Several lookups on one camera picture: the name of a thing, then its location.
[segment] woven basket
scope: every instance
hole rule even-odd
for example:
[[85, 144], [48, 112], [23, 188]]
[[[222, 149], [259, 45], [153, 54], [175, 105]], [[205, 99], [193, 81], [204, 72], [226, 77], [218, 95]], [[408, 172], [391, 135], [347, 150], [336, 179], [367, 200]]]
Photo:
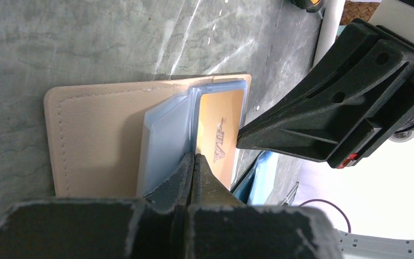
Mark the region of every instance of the woven basket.
[[356, 18], [361, 18], [366, 22], [369, 21], [379, 4], [346, 1], [340, 25], [347, 25]]

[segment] black cable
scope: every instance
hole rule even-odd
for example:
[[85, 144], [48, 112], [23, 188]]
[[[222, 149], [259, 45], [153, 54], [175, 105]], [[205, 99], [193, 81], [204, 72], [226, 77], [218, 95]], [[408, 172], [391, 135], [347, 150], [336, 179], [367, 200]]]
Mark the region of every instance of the black cable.
[[327, 201], [327, 200], [323, 200], [323, 199], [312, 199], [312, 200], [308, 200], [308, 201], [305, 201], [305, 202], [301, 203], [301, 205], [299, 205], [299, 207], [302, 207], [302, 206], [304, 206], [304, 205], [306, 205], [308, 203], [315, 202], [315, 201], [324, 202], [324, 203], [327, 203], [327, 204], [333, 206], [334, 208], [336, 208], [342, 214], [343, 218], [347, 222], [348, 233], [351, 233], [351, 224], [350, 224], [350, 221], [348, 220], [348, 218], [345, 215], [345, 213], [339, 207], [337, 207], [337, 205], [335, 205], [334, 203], [332, 203], [330, 201]]

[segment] gray table surface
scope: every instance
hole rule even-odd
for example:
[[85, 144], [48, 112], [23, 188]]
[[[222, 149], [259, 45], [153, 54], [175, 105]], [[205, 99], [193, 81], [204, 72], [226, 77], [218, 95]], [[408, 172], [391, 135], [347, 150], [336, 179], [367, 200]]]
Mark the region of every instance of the gray table surface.
[[[15, 201], [54, 195], [50, 88], [247, 72], [251, 121], [308, 72], [319, 25], [281, 0], [0, 0], [0, 218]], [[238, 174], [256, 153], [241, 153]], [[268, 203], [298, 168], [280, 158]]]

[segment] stitching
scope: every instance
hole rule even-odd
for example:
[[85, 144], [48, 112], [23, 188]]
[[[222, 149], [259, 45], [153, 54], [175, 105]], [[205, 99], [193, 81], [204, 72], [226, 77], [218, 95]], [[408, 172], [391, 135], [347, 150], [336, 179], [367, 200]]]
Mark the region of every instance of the stitching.
[[129, 91], [122, 91], [122, 92], [112, 92], [112, 93], [102, 93], [102, 94], [92, 94], [92, 95], [86, 95], [86, 96], [74, 96], [74, 97], [70, 97], [67, 99], [62, 100], [61, 102], [59, 102], [59, 107], [58, 107], [58, 117], [59, 117], [59, 132], [61, 133], [61, 149], [63, 151], [63, 165], [64, 165], [64, 180], [66, 182], [66, 191], [67, 191], [67, 197], [71, 196], [69, 193], [69, 180], [67, 178], [67, 163], [66, 163], [66, 149], [64, 147], [64, 135], [63, 135], [63, 117], [61, 116], [61, 108], [62, 108], [62, 104], [65, 101], [69, 101], [69, 100], [73, 100], [73, 99], [81, 99], [81, 98], [86, 98], [86, 97], [97, 97], [97, 96], [111, 96], [111, 95], [115, 95], [115, 94], [122, 94], [122, 93], [130, 93], [130, 92], [136, 92], [136, 91], [147, 91], [146, 89], [139, 89], [139, 90], [129, 90]]

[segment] clamp jaw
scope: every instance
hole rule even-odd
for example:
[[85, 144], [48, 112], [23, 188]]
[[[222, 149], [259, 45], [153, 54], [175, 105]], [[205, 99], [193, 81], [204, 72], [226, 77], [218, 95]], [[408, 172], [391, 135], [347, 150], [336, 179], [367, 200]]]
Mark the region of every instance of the clamp jaw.
[[344, 168], [413, 125], [414, 44], [356, 19], [287, 96], [239, 131], [237, 147]]

